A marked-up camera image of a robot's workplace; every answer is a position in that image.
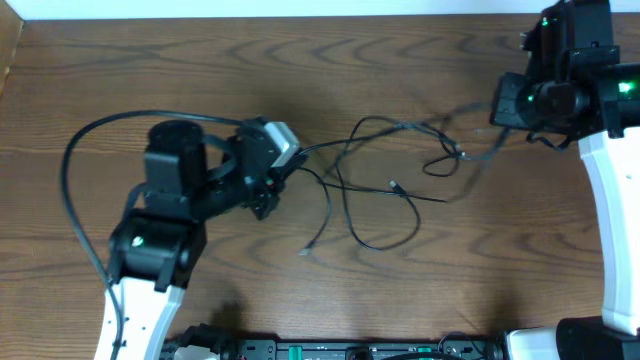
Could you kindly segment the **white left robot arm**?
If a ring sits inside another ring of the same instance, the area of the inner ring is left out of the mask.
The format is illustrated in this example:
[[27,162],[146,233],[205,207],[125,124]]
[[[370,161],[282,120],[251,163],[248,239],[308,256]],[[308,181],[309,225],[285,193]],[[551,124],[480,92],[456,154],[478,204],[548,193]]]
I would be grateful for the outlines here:
[[98,359],[157,359],[206,243],[207,220],[236,207],[262,220],[285,179],[305,161],[283,122],[240,123],[219,139],[185,120],[155,125],[145,150],[141,208],[130,207],[109,241]]

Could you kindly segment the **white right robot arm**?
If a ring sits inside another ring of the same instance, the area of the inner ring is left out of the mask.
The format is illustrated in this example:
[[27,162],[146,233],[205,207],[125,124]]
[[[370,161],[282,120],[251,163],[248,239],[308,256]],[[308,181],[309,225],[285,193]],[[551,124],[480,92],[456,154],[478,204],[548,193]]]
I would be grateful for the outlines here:
[[607,0],[559,1],[524,33],[525,73],[506,73],[491,124],[577,143],[594,194],[604,263],[595,317],[519,329],[507,359],[636,359],[639,356],[639,66],[622,63]]

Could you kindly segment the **brown cardboard panel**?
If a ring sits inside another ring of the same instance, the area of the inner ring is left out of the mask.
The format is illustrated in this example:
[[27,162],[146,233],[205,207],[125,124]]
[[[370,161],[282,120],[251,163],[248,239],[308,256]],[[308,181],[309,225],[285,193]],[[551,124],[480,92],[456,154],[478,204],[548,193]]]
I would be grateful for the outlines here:
[[19,39],[21,37],[24,21],[11,8],[6,0],[1,0],[0,5],[0,92],[6,87],[7,78]]

